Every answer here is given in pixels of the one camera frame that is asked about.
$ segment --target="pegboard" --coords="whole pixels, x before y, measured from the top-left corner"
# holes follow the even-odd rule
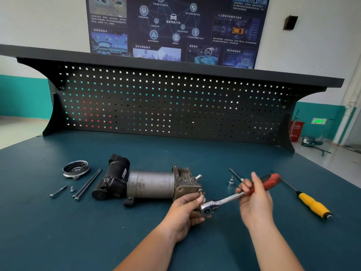
[[[25,60],[51,75],[65,128],[73,130],[267,143],[292,151],[288,123],[296,101],[325,90],[273,81]]]

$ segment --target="yellow screwdriver handle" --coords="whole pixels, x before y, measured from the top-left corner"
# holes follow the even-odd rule
[[[304,202],[313,212],[318,214],[321,218],[327,220],[332,216],[331,212],[321,203],[315,201],[312,197],[305,193],[300,193],[298,197]]]

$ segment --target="red trash bin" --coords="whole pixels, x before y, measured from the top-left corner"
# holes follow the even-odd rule
[[[292,127],[293,121],[291,121],[290,124],[290,130]],[[304,122],[295,122],[294,128],[292,129],[292,132],[290,134],[290,138],[292,142],[298,142],[298,139],[300,138],[302,127],[305,123]]]

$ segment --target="red handle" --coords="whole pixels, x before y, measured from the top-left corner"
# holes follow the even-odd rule
[[[260,179],[263,182],[263,186],[264,186],[265,190],[269,190],[272,187],[274,187],[276,184],[281,182],[281,176],[279,176],[279,174],[277,174],[277,173],[268,174],[266,176],[261,177]],[[251,196],[254,191],[255,191],[255,188],[252,187],[250,189],[250,191],[247,193],[247,195]]]

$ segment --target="round metal cover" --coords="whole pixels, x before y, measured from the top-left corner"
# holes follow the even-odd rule
[[[79,178],[89,171],[89,164],[87,161],[74,161],[67,164],[63,168],[63,175],[67,178]]]

